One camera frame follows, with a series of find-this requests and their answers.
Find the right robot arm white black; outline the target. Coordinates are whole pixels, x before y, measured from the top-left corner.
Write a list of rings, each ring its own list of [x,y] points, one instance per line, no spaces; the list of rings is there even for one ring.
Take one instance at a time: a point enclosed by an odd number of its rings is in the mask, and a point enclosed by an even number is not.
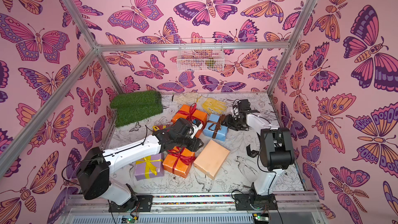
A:
[[[249,191],[252,202],[268,200],[277,179],[294,164],[294,149],[290,130],[273,125],[251,108],[247,99],[234,101],[232,113],[224,123],[234,131],[254,130],[259,139],[258,167],[261,173]]]

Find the black printed ribbon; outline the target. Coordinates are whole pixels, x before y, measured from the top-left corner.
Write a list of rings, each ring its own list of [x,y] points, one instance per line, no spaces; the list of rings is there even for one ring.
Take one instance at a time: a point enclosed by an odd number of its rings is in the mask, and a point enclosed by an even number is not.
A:
[[[256,134],[256,138],[246,146],[246,154],[251,158],[257,158],[261,151],[260,135]]]

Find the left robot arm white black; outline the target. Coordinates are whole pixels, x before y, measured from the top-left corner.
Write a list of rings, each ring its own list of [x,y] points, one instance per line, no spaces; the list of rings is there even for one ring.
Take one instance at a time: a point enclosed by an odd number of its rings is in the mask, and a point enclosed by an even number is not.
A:
[[[175,146],[198,151],[204,146],[195,135],[204,125],[198,119],[179,118],[170,127],[153,131],[144,139],[105,151],[92,148],[77,169],[78,183],[85,200],[103,198],[118,206],[137,202],[132,187],[114,180],[111,175],[124,166]]]

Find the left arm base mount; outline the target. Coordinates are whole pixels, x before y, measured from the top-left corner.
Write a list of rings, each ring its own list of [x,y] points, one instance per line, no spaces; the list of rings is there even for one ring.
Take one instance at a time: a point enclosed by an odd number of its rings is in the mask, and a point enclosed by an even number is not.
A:
[[[135,195],[123,205],[110,203],[110,213],[128,213],[128,212],[150,212],[152,207],[153,195]]]

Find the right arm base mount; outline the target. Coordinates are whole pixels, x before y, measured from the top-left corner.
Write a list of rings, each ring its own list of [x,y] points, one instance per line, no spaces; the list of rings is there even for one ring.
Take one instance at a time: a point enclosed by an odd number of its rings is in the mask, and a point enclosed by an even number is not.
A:
[[[257,195],[254,190],[243,193],[240,190],[233,190],[231,198],[235,203],[237,211],[263,211],[278,210],[277,201],[274,194],[268,196]]]

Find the peach gift box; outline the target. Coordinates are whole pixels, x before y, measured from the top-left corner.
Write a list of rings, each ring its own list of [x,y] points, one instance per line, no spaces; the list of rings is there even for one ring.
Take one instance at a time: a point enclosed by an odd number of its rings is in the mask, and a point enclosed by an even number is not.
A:
[[[230,151],[210,140],[194,161],[194,167],[211,179],[215,179]]]

